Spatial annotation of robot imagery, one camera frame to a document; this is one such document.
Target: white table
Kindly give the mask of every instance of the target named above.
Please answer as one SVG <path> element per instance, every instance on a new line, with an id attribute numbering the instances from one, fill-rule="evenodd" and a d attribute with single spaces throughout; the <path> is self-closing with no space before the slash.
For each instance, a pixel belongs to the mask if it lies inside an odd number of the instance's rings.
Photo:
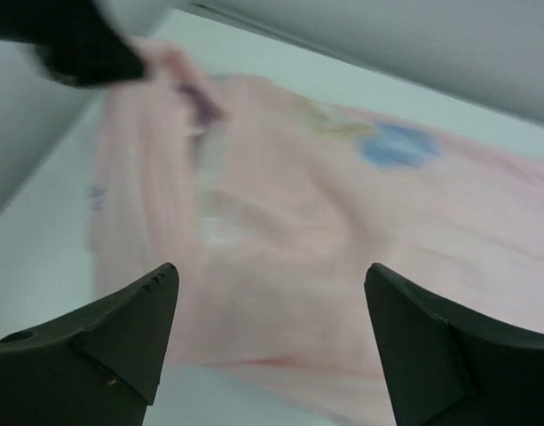
<path id="1" fill-rule="evenodd" d="M 237 28 L 170 12 L 156 38 L 179 43 L 208 72 L 265 75 L 316 99 L 399 115 L 544 157 L 544 128 Z M 0 337 L 92 300 L 85 191 L 99 117 L 90 106 L 0 216 Z M 166 368 L 146 426 L 327 425 L 222 375 Z"/>

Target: gray background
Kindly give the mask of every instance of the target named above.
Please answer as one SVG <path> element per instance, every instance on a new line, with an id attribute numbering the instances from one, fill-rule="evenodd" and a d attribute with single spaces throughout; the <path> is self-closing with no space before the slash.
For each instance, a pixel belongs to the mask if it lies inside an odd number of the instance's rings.
<path id="1" fill-rule="evenodd" d="M 142 34 L 165 6 L 185 2 L 101 3 L 123 31 Z M 544 0 L 204 3 L 264 32 L 544 125 Z M 44 80 L 24 53 L 0 43 L 0 209 L 91 96 Z"/>

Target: folded fabric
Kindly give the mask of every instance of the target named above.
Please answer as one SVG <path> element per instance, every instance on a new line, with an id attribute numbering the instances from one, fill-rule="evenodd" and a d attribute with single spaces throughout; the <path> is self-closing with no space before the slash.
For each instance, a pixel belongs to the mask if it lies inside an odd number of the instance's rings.
<path id="1" fill-rule="evenodd" d="M 149 79 L 107 94 L 91 242 L 101 296 L 177 266 L 169 363 L 392 424 L 363 288 L 373 262 L 544 332 L 544 162 L 137 45 Z"/>

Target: pink cloth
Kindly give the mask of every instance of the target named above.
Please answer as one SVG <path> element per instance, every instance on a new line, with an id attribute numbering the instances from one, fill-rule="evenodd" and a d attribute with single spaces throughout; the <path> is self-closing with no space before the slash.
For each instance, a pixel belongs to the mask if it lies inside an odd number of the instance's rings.
<path id="1" fill-rule="evenodd" d="M 212 81 L 171 44 L 139 49 L 150 80 L 107 94 L 92 246 L 101 295 L 177 266 L 169 363 L 393 424 L 363 288 L 373 262 L 544 332 L 544 162 L 261 77 Z M 206 131 L 183 83 L 219 117 Z M 358 142 L 378 123 L 426 131 L 439 155 L 381 169 Z M 290 368 L 322 384 L 266 373 Z"/>

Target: black plastic part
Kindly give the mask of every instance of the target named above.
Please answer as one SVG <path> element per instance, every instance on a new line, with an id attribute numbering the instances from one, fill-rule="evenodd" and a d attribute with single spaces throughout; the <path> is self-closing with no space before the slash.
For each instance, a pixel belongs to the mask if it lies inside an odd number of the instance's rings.
<path id="1" fill-rule="evenodd" d="M 365 291 L 398 426 L 544 425 L 544 335 L 380 264 Z"/>
<path id="2" fill-rule="evenodd" d="M 92 87 L 145 76 L 93 0 L 0 0 L 0 40 L 35 46 L 50 78 Z"/>
<path id="3" fill-rule="evenodd" d="M 141 426 L 160 382 L 178 274 L 128 287 L 0 341 L 0 426 Z"/>

